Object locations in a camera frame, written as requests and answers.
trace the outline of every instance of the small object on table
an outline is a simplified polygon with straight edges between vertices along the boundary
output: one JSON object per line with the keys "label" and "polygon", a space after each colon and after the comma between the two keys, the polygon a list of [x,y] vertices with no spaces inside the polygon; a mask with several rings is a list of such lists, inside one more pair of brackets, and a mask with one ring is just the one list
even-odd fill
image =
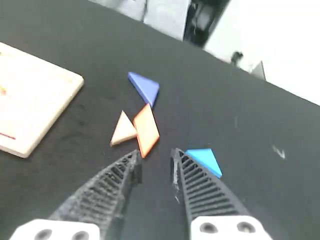
{"label": "small object on table", "polygon": [[145,158],[160,137],[150,104],[145,105],[137,114],[133,125],[137,132],[141,156]]}
{"label": "small object on table", "polygon": [[193,157],[193,159],[195,159],[198,163],[211,171],[217,178],[221,178],[222,172],[216,157],[210,148],[188,149],[185,153]]}
{"label": "small object on table", "polygon": [[133,139],[137,136],[137,131],[124,111],[121,112],[118,123],[116,124],[110,146],[120,144],[124,141]]}
{"label": "small object on table", "polygon": [[128,78],[143,98],[146,104],[150,104],[151,108],[155,104],[159,91],[159,83],[152,81],[144,76],[140,76],[134,72],[128,73]]}

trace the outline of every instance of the wooden board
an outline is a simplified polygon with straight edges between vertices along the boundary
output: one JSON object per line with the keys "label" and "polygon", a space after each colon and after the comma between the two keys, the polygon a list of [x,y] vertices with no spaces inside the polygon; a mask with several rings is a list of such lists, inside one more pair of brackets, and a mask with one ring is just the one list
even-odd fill
{"label": "wooden board", "polygon": [[0,42],[0,150],[27,158],[84,79]]}

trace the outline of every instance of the black table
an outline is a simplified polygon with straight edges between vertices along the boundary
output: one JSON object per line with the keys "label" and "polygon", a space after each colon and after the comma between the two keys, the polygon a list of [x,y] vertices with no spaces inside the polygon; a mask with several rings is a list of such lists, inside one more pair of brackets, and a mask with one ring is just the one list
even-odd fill
{"label": "black table", "polygon": [[109,147],[121,110],[133,119],[144,106],[129,71],[160,83],[160,140],[122,239],[187,239],[169,182],[175,147],[212,148],[224,183],[275,240],[320,238],[318,106],[87,0],[1,0],[0,41],[85,79],[28,159],[0,152],[1,239],[138,148],[135,140]]}

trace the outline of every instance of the light blue triangle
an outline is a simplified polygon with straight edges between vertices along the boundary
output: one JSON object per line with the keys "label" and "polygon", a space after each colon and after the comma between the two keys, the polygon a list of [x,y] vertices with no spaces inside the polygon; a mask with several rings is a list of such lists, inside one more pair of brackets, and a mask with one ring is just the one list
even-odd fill
{"label": "light blue triangle", "polygon": [[140,96],[143,98],[146,104],[150,104],[153,107],[158,91],[159,83],[152,81],[144,76],[140,76],[134,72],[128,73],[130,82],[134,85]]}
{"label": "light blue triangle", "polygon": [[216,157],[210,148],[207,149],[188,149],[185,152],[191,156],[194,160],[207,168],[210,172],[221,178],[222,172],[216,160]]}

